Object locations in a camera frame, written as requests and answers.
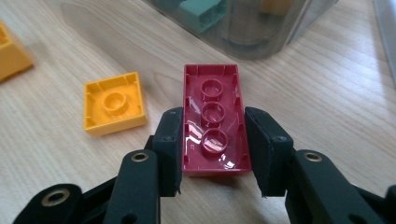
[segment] teal lego brick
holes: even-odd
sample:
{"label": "teal lego brick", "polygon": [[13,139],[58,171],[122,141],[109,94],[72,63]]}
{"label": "teal lego brick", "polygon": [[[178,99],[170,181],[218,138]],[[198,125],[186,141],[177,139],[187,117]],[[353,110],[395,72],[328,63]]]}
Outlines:
{"label": "teal lego brick", "polygon": [[224,17],[226,7],[225,0],[187,0],[178,7],[180,21],[200,34]]}

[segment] table surface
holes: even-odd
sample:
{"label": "table surface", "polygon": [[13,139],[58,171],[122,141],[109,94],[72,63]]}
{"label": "table surface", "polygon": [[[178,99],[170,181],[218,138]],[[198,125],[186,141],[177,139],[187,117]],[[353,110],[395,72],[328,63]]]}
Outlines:
{"label": "table surface", "polygon": [[[142,1],[1,1],[0,20],[34,68],[0,84],[0,223],[58,183],[92,189],[142,148],[165,110],[182,106],[186,63],[237,63],[244,104],[269,112],[296,149],[327,155],[353,184],[383,196],[396,184],[396,90],[372,1],[344,0],[267,60],[237,61]],[[149,122],[91,137],[83,85],[138,71]],[[184,176],[162,199],[163,223],[289,223],[252,173]]]}

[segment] orange duplo block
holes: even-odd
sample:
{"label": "orange duplo block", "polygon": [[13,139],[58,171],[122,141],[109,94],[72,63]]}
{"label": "orange duplo block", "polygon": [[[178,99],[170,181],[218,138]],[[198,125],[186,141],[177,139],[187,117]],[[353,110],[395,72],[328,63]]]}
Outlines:
{"label": "orange duplo block", "polygon": [[146,124],[137,72],[85,84],[84,129],[93,136]]}
{"label": "orange duplo block", "polygon": [[292,0],[262,0],[261,12],[276,16],[285,16],[291,7]]}
{"label": "orange duplo block", "polygon": [[32,65],[21,42],[0,22],[0,81]]}

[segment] transparent bin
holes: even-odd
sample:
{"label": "transparent bin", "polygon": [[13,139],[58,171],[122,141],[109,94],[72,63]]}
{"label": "transparent bin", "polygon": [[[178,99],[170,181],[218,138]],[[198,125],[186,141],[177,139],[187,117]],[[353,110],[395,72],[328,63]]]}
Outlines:
{"label": "transparent bin", "polygon": [[144,0],[237,59],[278,53],[338,0]]}

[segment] lego brick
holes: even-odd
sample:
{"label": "lego brick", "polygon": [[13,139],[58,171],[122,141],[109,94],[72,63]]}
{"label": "lego brick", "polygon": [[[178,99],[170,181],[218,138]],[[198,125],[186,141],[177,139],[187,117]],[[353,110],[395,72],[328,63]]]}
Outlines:
{"label": "lego brick", "polygon": [[187,0],[179,5],[181,22],[196,33],[202,33],[224,17],[225,0]]}
{"label": "lego brick", "polygon": [[20,40],[0,22],[0,81],[32,65]]}
{"label": "lego brick", "polygon": [[84,129],[93,136],[146,124],[137,72],[85,84]]}
{"label": "lego brick", "polygon": [[261,12],[276,16],[285,16],[291,7],[292,0],[262,0]]}
{"label": "lego brick", "polygon": [[251,170],[235,64],[185,66],[182,170],[238,175]]}

